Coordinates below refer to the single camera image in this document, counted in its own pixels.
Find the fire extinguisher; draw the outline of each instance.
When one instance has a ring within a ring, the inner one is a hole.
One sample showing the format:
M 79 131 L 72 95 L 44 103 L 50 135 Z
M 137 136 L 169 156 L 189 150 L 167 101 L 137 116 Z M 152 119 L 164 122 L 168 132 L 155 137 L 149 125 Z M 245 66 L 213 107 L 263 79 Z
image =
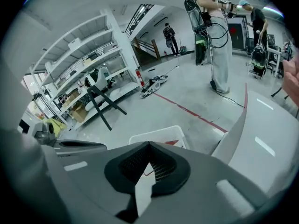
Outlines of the fire extinguisher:
M 136 75 L 138 76 L 138 79 L 139 79 L 139 81 L 140 81 L 140 84 L 141 84 L 142 86 L 144 86 L 144 81 L 143 81 L 143 79 L 142 79 L 142 76 L 141 76 L 139 70 L 136 70 Z

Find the hand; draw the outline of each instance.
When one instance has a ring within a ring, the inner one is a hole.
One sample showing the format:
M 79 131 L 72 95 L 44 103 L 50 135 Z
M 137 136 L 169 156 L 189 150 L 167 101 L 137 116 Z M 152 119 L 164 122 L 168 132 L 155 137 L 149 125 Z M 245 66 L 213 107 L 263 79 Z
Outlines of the hand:
M 289 62 L 283 60 L 285 78 L 282 85 L 284 91 L 299 106 L 299 55 L 293 57 Z

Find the box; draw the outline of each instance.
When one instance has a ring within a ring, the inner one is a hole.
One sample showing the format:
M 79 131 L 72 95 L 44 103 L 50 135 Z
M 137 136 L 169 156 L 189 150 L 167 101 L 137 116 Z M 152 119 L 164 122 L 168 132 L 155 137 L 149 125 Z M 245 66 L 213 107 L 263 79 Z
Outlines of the box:
M 86 59 L 83 64 L 84 66 L 89 66 L 92 63 L 92 60 L 90 58 Z
M 70 115 L 79 123 L 82 123 L 85 120 L 87 113 L 88 112 L 85 110 L 85 105 L 81 102 L 77 102 L 70 111 Z
M 75 98 L 79 96 L 78 91 L 74 91 L 65 101 L 65 103 L 62 105 L 64 108 L 67 107 Z
M 71 41 L 71 42 L 68 44 L 70 50 L 75 50 L 75 49 L 77 49 L 78 47 L 80 47 L 80 45 L 81 45 L 81 40 L 80 40 L 80 38 L 78 38 L 78 37 L 77 37 L 75 40 Z

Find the white chair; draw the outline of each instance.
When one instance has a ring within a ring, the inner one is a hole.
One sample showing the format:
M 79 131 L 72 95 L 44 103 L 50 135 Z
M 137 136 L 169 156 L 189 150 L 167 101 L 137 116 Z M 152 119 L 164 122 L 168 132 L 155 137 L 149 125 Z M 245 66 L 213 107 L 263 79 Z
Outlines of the white chair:
M 109 99 L 103 92 L 102 90 L 106 88 L 106 86 L 108 85 L 107 80 L 104 76 L 103 73 L 103 69 L 99 69 L 98 72 L 98 79 L 95 82 L 94 85 L 92 85 L 91 87 L 89 87 L 87 89 L 87 93 L 91 99 L 91 102 L 89 102 L 85 109 L 87 111 L 91 110 L 92 107 L 94 106 L 97 110 L 97 112 L 100 114 L 101 118 L 103 119 L 104 123 L 106 124 L 106 126 L 108 127 L 109 130 L 112 130 L 112 128 L 110 127 L 110 125 L 108 124 L 107 120 L 105 119 L 105 117 L 103 116 L 103 113 L 101 112 L 101 110 L 98 107 L 98 104 L 100 102 L 102 102 L 103 100 L 105 100 L 107 103 L 109 103 L 112 107 L 114 107 L 115 109 L 119 110 L 120 112 L 122 112 L 124 115 L 127 115 L 127 113 L 125 111 L 123 111 L 118 105 L 116 105 L 115 102 L 113 102 L 111 99 Z M 93 94 L 92 91 L 96 94 L 98 94 L 99 96 L 97 96 L 96 98 L 93 98 Z

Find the gray pants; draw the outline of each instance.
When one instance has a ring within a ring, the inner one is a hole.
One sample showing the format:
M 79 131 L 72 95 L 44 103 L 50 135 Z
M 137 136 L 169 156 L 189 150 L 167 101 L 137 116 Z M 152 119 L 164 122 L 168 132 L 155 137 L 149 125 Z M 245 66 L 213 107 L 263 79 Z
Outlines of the gray pants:
M 212 23 L 218 23 L 222 25 L 226 30 L 228 30 L 228 25 L 226 21 L 222 18 L 218 17 L 211 17 Z M 226 31 L 219 25 L 214 24 L 207 28 L 207 32 L 209 36 L 212 38 L 221 37 Z M 212 56 L 213 56 L 213 63 L 212 63 L 212 79 L 215 81 L 217 91 L 221 93 L 228 93 L 229 92 L 229 85 L 228 85 L 228 66 L 231 62 L 232 54 L 233 54 L 233 46 L 230 34 L 228 32 L 228 36 L 224 35 L 220 39 L 210 39 L 210 42 L 213 46 L 220 47 L 224 45 L 226 40 L 228 42 L 222 48 L 213 48 L 212 47 Z M 210 51 L 206 52 L 207 60 L 212 62 L 210 57 Z

